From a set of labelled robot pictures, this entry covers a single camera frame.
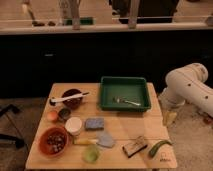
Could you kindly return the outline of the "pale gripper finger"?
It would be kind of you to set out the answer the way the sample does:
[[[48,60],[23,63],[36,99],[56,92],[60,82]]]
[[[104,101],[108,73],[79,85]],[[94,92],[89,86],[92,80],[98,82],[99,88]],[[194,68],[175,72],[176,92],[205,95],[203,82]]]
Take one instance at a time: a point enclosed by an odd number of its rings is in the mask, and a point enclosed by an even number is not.
[[[165,126],[171,125],[174,122],[176,117],[177,117],[177,113],[176,112],[164,110],[163,111],[163,124]]]

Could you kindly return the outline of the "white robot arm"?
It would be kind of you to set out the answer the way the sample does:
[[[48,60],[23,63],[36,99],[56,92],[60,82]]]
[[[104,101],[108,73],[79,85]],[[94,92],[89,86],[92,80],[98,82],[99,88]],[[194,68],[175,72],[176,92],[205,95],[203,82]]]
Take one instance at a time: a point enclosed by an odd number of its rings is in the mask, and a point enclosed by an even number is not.
[[[201,63],[174,69],[166,75],[166,87],[158,96],[164,126],[169,126],[175,120],[175,109],[186,101],[213,117],[213,88],[205,84],[207,79],[208,70]]]

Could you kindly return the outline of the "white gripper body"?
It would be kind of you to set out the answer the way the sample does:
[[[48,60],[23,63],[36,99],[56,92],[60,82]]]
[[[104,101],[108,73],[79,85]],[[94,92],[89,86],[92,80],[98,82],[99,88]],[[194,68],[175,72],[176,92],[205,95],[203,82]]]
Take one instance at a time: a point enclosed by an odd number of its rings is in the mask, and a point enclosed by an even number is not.
[[[162,108],[165,110],[176,109],[182,105],[182,97],[169,88],[165,88],[160,93],[158,100],[160,101]]]

